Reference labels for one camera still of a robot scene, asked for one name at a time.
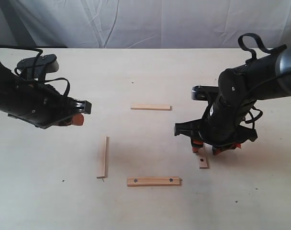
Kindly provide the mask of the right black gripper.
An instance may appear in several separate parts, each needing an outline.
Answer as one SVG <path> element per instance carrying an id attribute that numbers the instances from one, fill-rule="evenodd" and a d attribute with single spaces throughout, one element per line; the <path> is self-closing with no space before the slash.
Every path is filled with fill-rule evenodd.
<path id="1" fill-rule="evenodd" d="M 247 140 L 254 142 L 257 139 L 255 129 L 240 125 L 255 102 L 245 101 L 236 109 L 219 95 L 212 105 L 206 108 L 201 119 L 176 123 L 174 135 L 190 137 L 193 153 L 198 153 L 199 149 L 203 148 L 203 142 L 213 146 L 214 156 L 227 150 L 240 149 L 241 143 Z"/>

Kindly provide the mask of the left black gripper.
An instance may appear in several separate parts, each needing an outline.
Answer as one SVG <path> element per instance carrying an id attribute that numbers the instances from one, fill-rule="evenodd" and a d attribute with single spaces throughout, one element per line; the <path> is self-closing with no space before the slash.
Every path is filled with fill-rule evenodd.
<path id="1" fill-rule="evenodd" d="M 82 126 L 84 114 L 91 114 L 90 102 L 61 95 L 50 85 L 39 89 L 31 85 L 18 85 L 14 93 L 13 108 L 8 109 L 8 117 L 42 129 Z"/>

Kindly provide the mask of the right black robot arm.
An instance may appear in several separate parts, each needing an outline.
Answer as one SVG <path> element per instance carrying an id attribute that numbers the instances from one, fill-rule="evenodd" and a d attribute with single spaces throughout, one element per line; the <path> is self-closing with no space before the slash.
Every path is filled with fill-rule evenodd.
<path id="1" fill-rule="evenodd" d="M 190 138 L 192 151 L 212 146 L 213 154 L 234 150 L 247 140 L 257 139 L 255 122 L 263 112 L 253 116 L 255 103 L 291 97 L 291 47 L 279 46 L 262 58 L 221 72 L 217 86 L 196 85 L 191 90 L 195 101 L 208 103 L 202 117 L 176 123 L 174 135 Z"/>

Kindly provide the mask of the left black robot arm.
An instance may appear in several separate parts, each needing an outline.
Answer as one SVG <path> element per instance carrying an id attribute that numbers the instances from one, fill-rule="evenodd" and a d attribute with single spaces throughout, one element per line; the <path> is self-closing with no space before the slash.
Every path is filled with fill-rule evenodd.
<path id="1" fill-rule="evenodd" d="M 69 85 L 64 93 L 50 85 L 45 77 L 58 69 L 54 54 L 21 60 L 15 72 L 0 62 L 0 111 L 42 129 L 83 125 L 92 104 L 69 97 Z"/>

